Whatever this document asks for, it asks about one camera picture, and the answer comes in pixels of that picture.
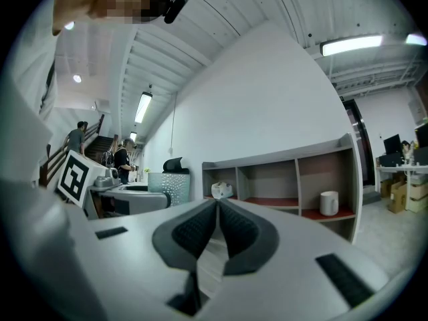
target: white ceiling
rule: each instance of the white ceiling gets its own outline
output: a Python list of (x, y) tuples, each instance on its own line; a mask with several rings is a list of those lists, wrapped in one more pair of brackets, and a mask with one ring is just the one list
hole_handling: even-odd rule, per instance
[[(275, 21), (308, 52), (331, 39), (378, 33), (404, 39), (415, 31), (396, 0), (190, 0), (172, 25), (158, 19), (130, 34), (117, 73), (120, 99), (115, 104), (110, 99), (110, 107), (120, 115), (118, 132), (127, 136), (136, 130), (138, 139), (144, 140), (176, 92), (223, 49), (266, 19)], [(59, 79), (60, 94), (108, 99), (105, 76), (112, 37), (111, 29), (89, 24), (64, 32), (57, 51), (57, 71), (65, 76)], [(426, 70), (424, 59), (421, 47), (395, 43), (316, 61), (340, 95), (353, 96), (414, 84)], [(79, 89), (70, 81), (76, 72), (86, 84)], [(143, 91), (152, 92), (153, 100), (143, 123), (135, 127)]]

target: white cup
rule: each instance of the white cup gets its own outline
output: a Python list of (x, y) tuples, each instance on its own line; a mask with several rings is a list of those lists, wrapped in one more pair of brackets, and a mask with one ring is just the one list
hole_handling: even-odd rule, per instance
[(330, 217), (339, 212), (339, 193), (337, 191), (324, 191), (320, 198), (320, 213)]

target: ceiling light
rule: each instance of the ceiling light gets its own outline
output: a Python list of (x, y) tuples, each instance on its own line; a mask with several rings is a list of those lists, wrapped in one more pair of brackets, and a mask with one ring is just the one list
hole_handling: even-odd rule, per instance
[(329, 41), (321, 44), (323, 56), (339, 54), (340, 52), (364, 49), (366, 47), (380, 46), (382, 44), (381, 35), (370, 35), (368, 37), (358, 37), (338, 41)]
[(82, 81), (82, 77), (80, 75), (74, 75), (73, 80), (77, 83), (80, 83)]
[(138, 104), (138, 108), (136, 110), (135, 122), (142, 122), (144, 115), (146, 114), (148, 104), (152, 100), (153, 95), (151, 93), (143, 92), (141, 94), (140, 103)]
[(68, 23), (66, 26), (64, 26), (66, 29), (72, 29), (74, 27), (74, 21), (71, 23)]
[(406, 44), (427, 45), (427, 40), (421, 35), (411, 33), (406, 38)]

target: doorway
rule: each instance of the doorway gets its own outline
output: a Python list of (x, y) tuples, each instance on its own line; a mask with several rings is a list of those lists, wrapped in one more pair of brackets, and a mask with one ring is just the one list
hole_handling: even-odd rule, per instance
[(362, 183), (364, 186), (375, 185), (375, 166), (373, 164), (372, 148), (360, 110), (354, 100), (343, 102), (343, 106), (356, 136), (356, 144), (361, 160)]

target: man in gray shirt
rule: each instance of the man in gray shirt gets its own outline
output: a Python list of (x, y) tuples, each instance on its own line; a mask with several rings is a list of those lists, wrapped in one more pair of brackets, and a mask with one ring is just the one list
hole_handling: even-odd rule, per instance
[(73, 150), (77, 153), (81, 153), (82, 155), (85, 155), (85, 123), (83, 121), (78, 122), (78, 127), (75, 130), (72, 130), (64, 140), (64, 144), (62, 145), (62, 150), (64, 151), (67, 140), (68, 140), (68, 147), (67, 151)]

